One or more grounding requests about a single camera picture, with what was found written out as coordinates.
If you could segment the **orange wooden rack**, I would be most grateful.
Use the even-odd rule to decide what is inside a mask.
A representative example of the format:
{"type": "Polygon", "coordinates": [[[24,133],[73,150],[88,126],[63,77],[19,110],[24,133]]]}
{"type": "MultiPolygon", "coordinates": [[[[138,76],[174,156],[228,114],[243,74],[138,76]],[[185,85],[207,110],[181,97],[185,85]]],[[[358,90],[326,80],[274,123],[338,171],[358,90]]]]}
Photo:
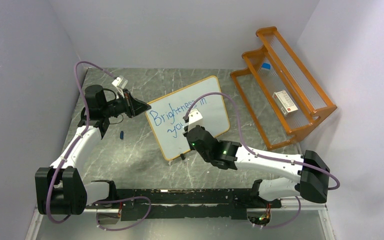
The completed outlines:
{"type": "Polygon", "coordinates": [[[233,71],[230,77],[268,150],[299,143],[329,117],[337,106],[275,26],[260,28],[255,35],[261,40],[262,46],[244,52],[242,59],[246,68],[233,71]],[[262,63],[271,64],[271,71],[261,70],[262,63]],[[239,77],[251,77],[256,81],[288,139],[278,143],[270,142],[268,132],[263,129],[238,81],[239,77]],[[298,107],[298,111],[288,116],[281,113],[273,99],[273,93],[282,90],[289,94],[298,107]]]}

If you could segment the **yellow framed whiteboard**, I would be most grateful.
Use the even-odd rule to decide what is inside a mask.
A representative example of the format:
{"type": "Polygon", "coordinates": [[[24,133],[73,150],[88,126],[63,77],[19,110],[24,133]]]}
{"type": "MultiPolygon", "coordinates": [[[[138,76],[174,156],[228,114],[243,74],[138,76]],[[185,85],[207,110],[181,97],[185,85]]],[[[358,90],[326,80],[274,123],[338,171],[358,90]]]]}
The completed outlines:
{"type": "MultiPolygon", "coordinates": [[[[221,92],[214,75],[148,103],[151,109],[146,111],[146,117],[165,160],[171,161],[190,150],[183,136],[187,126],[183,117],[198,97],[211,92],[221,92]]],[[[194,108],[202,114],[204,128],[214,137],[229,130],[229,117],[221,95],[205,96],[194,108]]]]}

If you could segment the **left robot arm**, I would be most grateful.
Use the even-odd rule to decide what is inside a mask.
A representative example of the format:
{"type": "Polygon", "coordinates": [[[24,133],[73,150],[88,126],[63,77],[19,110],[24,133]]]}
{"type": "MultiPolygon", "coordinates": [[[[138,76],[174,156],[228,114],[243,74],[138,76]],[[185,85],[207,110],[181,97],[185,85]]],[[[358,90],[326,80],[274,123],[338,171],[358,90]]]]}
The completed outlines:
{"type": "Polygon", "coordinates": [[[61,156],[49,167],[40,167],[35,173],[38,211],[42,215],[80,215],[88,205],[100,202],[106,208],[119,200],[112,180],[93,180],[84,183],[81,178],[86,160],[101,141],[110,126],[110,118],[126,115],[136,117],[151,109],[144,101],[134,98],[122,89],[115,99],[107,100],[105,88],[94,84],[84,91],[87,106],[83,108],[75,136],[61,156]]]}

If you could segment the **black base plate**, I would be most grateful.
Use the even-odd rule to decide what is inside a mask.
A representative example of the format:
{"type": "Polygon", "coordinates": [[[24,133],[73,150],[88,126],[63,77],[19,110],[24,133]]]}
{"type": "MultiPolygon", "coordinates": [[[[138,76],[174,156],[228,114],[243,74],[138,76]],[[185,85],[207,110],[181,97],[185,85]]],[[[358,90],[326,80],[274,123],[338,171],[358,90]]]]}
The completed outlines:
{"type": "Polygon", "coordinates": [[[252,209],[279,209],[280,199],[266,201],[251,188],[118,189],[122,203],[93,203],[86,213],[121,213],[121,221],[183,218],[230,218],[247,220],[252,209]]]}

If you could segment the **white red box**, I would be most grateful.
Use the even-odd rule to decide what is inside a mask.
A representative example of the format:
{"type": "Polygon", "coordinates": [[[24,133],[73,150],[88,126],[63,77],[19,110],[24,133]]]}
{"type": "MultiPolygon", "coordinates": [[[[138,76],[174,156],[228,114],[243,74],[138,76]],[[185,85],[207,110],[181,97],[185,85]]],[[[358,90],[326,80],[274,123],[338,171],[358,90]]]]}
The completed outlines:
{"type": "Polygon", "coordinates": [[[291,113],[298,111],[298,107],[285,90],[274,92],[272,95],[273,100],[280,109],[281,113],[286,117],[291,113]]]}

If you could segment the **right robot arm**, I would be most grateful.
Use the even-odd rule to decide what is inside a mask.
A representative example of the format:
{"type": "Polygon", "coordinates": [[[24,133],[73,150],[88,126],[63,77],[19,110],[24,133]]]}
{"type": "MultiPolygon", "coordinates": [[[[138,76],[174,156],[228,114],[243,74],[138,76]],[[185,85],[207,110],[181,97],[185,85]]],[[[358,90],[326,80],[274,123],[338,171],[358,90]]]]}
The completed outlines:
{"type": "Polygon", "coordinates": [[[317,204],[327,202],[330,169],[315,151],[281,154],[247,149],[239,142],[216,139],[200,125],[183,135],[190,149],[214,167],[222,170],[260,170],[277,175],[278,178],[274,180],[256,181],[249,197],[255,207],[295,196],[317,204]]]}

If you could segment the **blue white small object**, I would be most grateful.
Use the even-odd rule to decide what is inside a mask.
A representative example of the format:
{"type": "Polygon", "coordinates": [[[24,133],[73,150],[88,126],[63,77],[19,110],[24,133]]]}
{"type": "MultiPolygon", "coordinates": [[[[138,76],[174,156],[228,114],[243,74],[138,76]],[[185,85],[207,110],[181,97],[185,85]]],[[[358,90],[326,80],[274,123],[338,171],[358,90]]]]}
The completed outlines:
{"type": "Polygon", "coordinates": [[[270,63],[267,63],[267,62],[263,62],[262,64],[261,64],[261,70],[263,70],[263,71],[271,71],[271,64],[270,63]]]}

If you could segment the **aluminium rail frame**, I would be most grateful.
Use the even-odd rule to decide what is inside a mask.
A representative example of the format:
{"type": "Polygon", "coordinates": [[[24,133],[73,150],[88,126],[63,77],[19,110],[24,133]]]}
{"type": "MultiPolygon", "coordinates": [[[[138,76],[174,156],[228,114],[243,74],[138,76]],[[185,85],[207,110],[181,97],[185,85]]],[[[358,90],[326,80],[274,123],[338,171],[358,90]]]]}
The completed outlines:
{"type": "MultiPolygon", "coordinates": [[[[111,202],[110,203],[92,203],[92,204],[114,204],[114,203],[122,203],[122,202],[127,202],[128,199],[127,198],[124,198],[124,199],[118,199],[117,198],[117,190],[114,190],[112,191],[112,193],[110,194],[110,200],[111,202]]],[[[271,207],[268,207],[268,208],[265,208],[264,210],[257,210],[257,209],[251,209],[248,213],[247,213],[247,219],[245,221],[247,222],[250,222],[251,224],[253,225],[256,225],[256,226],[260,226],[262,228],[267,228],[269,229],[270,228],[270,225],[269,225],[269,218],[271,217],[271,213],[272,211],[274,210],[294,210],[296,209],[298,213],[304,211],[304,210],[319,210],[319,209],[323,209],[326,207],[326,205],[324,203],[314,203],[314,202],[310,202],[310,201],[307,201],[301,197],[282,197],[282,198],[278,198],[280,201],[281,201],[281,208],[271,208],[271,207]]],[[[113,214],[104,214],[104,213],[97,213],[97,212],[85,212],[85,209],[84,209],[84,213],[91,213],[91,214],[95,214],[97,216],[97,221],[98,221],[98,225],[101,226],[101,225],[105,225],[105,224],[115,224],[117,222],[123,222],[120,220],[121,218],[121,213],[118,212],[117,215],[113,215],[113,214]]],[[[162,219],[182,219],[182,218],[162,218],[162,219]]],[[[147,218],[145,216],[143,216],[141,219],[139,220],[133,220],[133,221],[130,221],[130,222],[134,222],[134,223],[141,223],[143,222],[144,220],[147,220],[147,218]]]]}

